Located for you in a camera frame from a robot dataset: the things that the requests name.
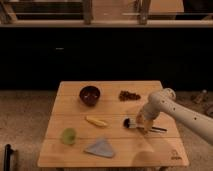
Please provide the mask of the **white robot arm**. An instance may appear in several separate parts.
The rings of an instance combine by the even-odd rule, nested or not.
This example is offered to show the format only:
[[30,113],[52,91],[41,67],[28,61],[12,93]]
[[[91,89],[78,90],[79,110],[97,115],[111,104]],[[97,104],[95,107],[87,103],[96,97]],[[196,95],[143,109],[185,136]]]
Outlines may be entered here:
[[136,123],[148,132],[161,112],[173,117],[185,127],[213,146],[213,119],[175,102],[176,94],[171,88],[154,91],[136,115]]

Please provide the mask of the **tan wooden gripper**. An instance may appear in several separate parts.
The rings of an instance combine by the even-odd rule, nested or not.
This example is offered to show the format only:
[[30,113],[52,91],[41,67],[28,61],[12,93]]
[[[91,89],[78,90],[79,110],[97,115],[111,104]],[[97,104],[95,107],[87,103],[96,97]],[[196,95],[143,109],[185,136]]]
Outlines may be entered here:
[[143,126],[144,133],[147,134],[152,128],[154,121],[152,119],[147,119],[144,115],[138,114],[136,116],[136,123]]

